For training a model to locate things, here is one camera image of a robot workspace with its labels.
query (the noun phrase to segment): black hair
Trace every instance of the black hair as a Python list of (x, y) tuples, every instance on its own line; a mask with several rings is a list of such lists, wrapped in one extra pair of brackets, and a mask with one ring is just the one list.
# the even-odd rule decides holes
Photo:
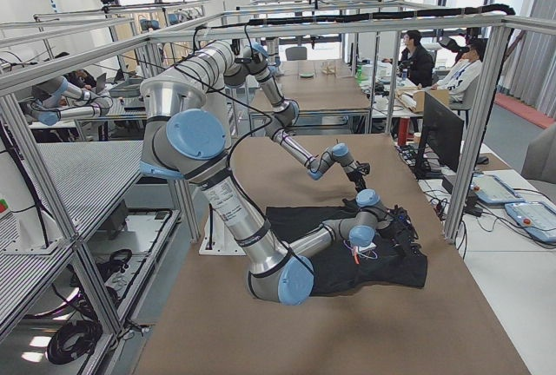
[(469, 49), (477, 51), (479, 54), (479, 59), (483, 61), (483, 57), (485, 56), (485, 49), (487, 48), (487, 40), (480, 39), (480, 38), (473, 38), (469, 40)]
[(418, 30), (409, 30), (408, 32), (406, 32), (406, 35), (409, 36), (410, 39), (414, 40), (415, 46), (420, 45), (420, 39), (422, 38), (422, 35)]

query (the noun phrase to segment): person in white shirt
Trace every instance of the person in white shirt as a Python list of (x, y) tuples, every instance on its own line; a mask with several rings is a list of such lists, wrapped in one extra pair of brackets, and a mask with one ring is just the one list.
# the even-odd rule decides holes
[(461, 102), (469, 84), (480, 74), (483, 56), (485, 56), (485, 42), (482, 39), (469, 41), (469, 51), (452, 67), (442, 80), (431, 86), (431, 90), (448, 90), (450, 102)]

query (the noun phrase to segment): office chair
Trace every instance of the office chair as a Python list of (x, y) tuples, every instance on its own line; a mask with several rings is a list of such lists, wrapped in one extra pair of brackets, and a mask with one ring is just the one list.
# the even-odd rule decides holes
[(455, 110), (458, 112), (466, 112), (466, 127), (469, 124), (469, 110), (471, 110), (471, 106), (473, 106), (473, 100), (475, 95), (477, 94), (477, 86), (479, 85), (479, 77), (475, 77), (475, 79), (469, 84), (466, 91), (463, 94), (463, 100), (461, 102), (451, 102), (450, 109)]
[(556, 123), (543, 130), (527, 147), (521, 176), (556, 202)]
[(305, 47), (286, 48), (286, 60), (287, 61), (307, 60), (307, 48)]

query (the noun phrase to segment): red can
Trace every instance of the red can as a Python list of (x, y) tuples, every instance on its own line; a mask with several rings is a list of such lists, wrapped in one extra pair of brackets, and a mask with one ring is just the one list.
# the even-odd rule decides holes
[(409, 117), (400, 118), (400, 126), (398, 127), (398, 146), (402, 147), (407, 142), (407, 131), (409, 130)]

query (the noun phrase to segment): red carpet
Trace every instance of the red carpet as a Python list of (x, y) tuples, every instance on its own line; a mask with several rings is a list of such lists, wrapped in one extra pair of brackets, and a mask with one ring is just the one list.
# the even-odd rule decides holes
[(496, 93), (496, 99), (494, 100), (494, 102), (500, 107), (509, 110), (515, 115), (522, 117), (526, 121), (529, 121), (530, 123), (537, 125), (538, 127), (543, 129), (548, 128), (550, 125), (556, 122), (556, 120), (554, 120), (552, 117), (548, 117), (547, 115), (540, 113), (538, 110), (527, 106), (525, 103), (514, 97)]

